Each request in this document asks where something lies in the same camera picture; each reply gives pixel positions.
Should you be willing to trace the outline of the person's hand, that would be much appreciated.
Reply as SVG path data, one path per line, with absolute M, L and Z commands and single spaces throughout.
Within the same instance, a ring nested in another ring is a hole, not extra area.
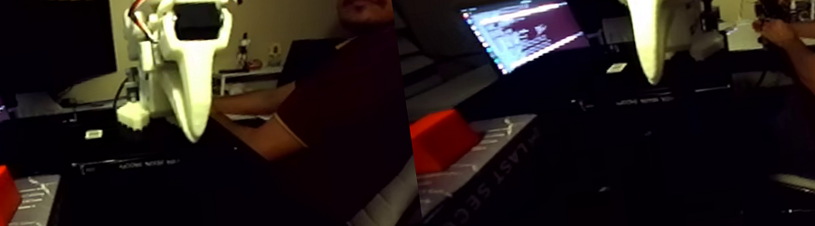
M 791 24 L 780 19 L 762 19 L 753 23 L 753 30 L 758 33 L 762 45 L 772 45 L 781 49 L 801 46 L 800 37 L 793 31 Z

